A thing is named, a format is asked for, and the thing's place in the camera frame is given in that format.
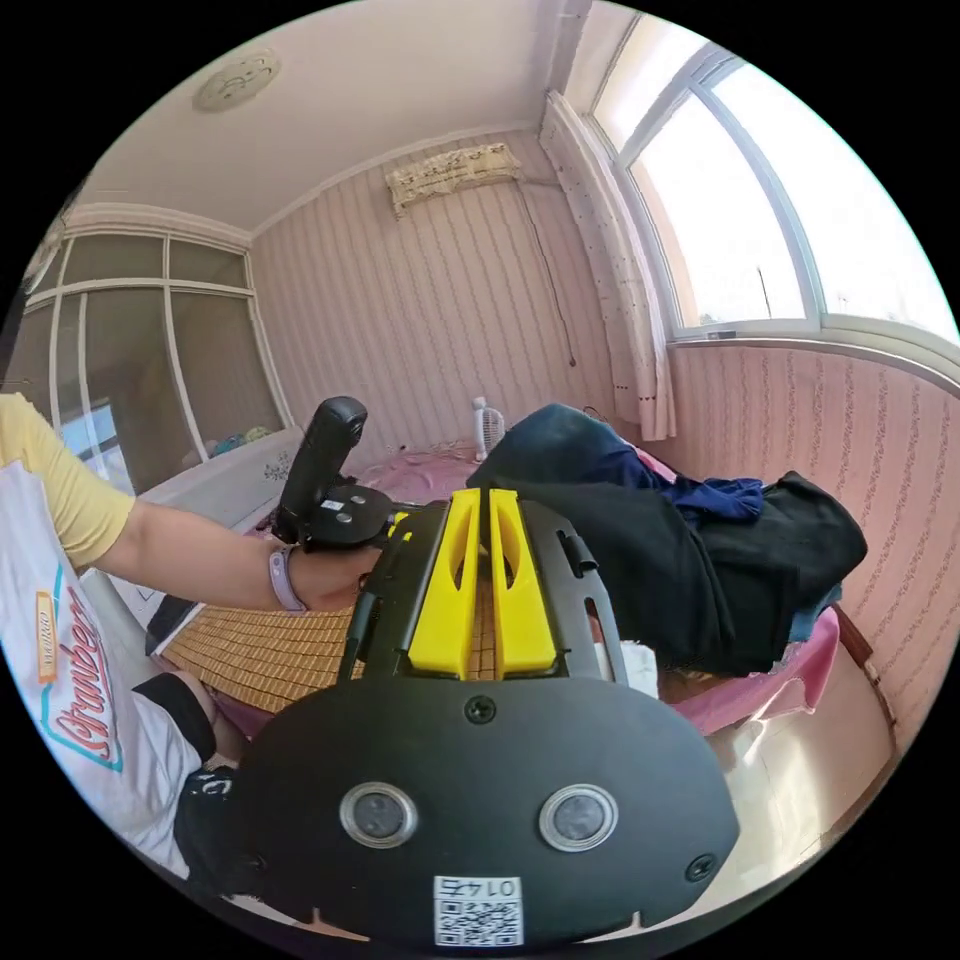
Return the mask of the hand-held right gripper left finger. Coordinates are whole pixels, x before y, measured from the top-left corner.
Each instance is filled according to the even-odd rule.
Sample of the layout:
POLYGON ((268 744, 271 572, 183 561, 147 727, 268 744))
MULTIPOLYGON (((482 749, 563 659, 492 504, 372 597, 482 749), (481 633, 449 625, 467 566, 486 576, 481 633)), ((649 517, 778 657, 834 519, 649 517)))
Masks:
POLYGON ((473 644, 481 492, 453 494, 440 528, 423 603, 408 648, 421 673, 465 678, 473 644))

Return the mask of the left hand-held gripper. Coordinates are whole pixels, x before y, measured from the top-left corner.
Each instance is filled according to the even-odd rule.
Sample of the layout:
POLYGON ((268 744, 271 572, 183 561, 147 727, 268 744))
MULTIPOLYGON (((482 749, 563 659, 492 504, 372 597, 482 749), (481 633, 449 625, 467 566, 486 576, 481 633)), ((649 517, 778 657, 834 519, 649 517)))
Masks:
POLYGON ((397 511, 387 495, 356 484, 326 491, 287 485, 272 522, 272 536, 305 553, 381 547, 412 536, 411 511, 397 511))

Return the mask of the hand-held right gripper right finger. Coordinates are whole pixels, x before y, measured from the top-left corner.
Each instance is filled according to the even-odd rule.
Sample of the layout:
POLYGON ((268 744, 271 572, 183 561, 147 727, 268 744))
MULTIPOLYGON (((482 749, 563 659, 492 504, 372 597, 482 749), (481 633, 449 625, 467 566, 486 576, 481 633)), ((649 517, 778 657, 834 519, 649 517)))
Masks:
POLYGON ((489 533, 496 675, 546 674, 557 648, 516 492, 489 491, 489 533))

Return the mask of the person's left hand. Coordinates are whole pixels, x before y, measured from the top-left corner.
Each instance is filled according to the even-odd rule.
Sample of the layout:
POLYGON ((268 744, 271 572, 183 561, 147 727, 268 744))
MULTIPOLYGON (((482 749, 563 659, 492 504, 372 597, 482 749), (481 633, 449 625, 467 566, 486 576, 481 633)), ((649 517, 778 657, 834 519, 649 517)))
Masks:
POLYGON ((352 607, 380 558, 375 547, 289 554, 288 579, 296 598, 312 612, 336 612, 352 607))

